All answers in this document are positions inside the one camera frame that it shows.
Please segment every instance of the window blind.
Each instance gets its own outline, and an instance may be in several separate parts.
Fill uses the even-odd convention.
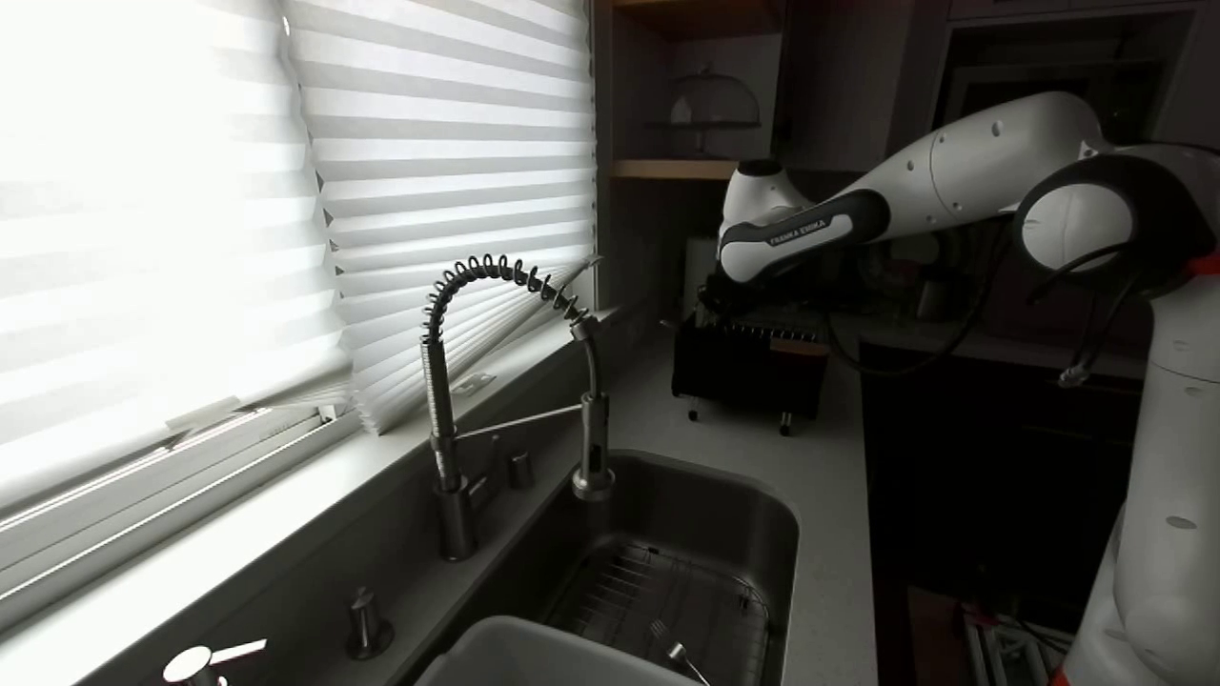
[[[276,0],[0,8],[0,514],[338,370]]]
[[[351,384],[384,431],[418,398],[431,281],[465,257],[556,278],[590,257],[594,90],[585,0],[288,0]],[[457,292],[460,367],[530,311],[488,281]]]

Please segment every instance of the kitchen sink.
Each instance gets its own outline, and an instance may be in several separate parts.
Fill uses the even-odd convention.
[[[712,686],[779,686],[797,519],[726,472],[623,450],[612,464],[614,498],[562,489],[404,681],[510,613]]]
[[[684,673],[614,652],[605,643],[535,625],[521,619],[486,619],[431,659],[418,686],[692,686]]]

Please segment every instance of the pull-down faucet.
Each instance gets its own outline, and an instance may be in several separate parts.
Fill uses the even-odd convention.
[[[539,292],[547,304],[552,304],[572,324],[572,339],[580,339],[585,367],[587,367],[587,392],[580,398],[580,403],[509,420],[497,428],[476,428],[476,431],[454,428],[444,320],[448,320],[454,292],[469,281],[479,281],[479,278],[499,278],[499,281],[521,286],[521,291]],[[429,413],[431,413],[431,464],[434,464],[434,480],[440,480],[444,556],[448,561],[465,561],[476,550],[469,483],[457,464],[460,439],[580,413],[585,415],[585,462],[572,472],[572,494],[585,503],[612,498],[612,489],[614,489],[614,467],[605,464],[612,398],[603,392],[603,361],[598,361],[598,348],[594,348],[590,326],[594,326],[594,315],[580,311],[575,296],[548,286],[548,278],[539,278],[539,267],[525,272],[521,262],[509,262],[509,257],[457,260],[440,278],[431,304],[429,304],[418,352],[425,352],[425,381],[429,381]]]

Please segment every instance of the countertop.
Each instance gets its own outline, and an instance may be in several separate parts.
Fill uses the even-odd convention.
[[[786,439],[776,415],[726,413],[703,403],[692,424],[688,398],[671,398],[671,330],[656,326],[612,378],[612,450],[640,450],[703,467],[726,467],[782,498],[797,533],[797,572],[791,600],[782,686],[875,686],[875,574],[871,574],[871,503],[862,447],[862,390],[845,367],[823,378],[819,415],[797,424]],[[394,681],[418,668],[425,647],[457,613],[472,587],[509,556],[515,539],[547,508],[548,492],[567,483],[580,431],[562,424],[539,441],[539,489],[509,492],[486,512],[486,550],[460,565],[440,565],[431,553],[398,561],[380,579],[384,613],[398,622],[398,657],[347,663],[330,659],[345,640],[345,625],[317,631],[312,647],[289,663],[279,681]],[[373,550],[379,525],[347,533],[345,550]]]
[[[671,398],[671,339],[656,330],[612,384],[612,447],[755,480],[801,525],[786,686],[875,686],[875,568],[862,384],[833,361],[819,413],[779,434],[776,415]]]

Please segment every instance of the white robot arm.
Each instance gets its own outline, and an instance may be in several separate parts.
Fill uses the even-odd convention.
[[[1045,272],[1156,307],[1129,498],[1059,681],[1215,686],[1220,278],[1199,260],[1215,253],[1220,157],[1111,150],[1083,98],[1050,90],[951,121],[829,203],[807,203],[779,168],[745,163],[707,304],[731,311],[844,241],[997,212],[1013,212]]]

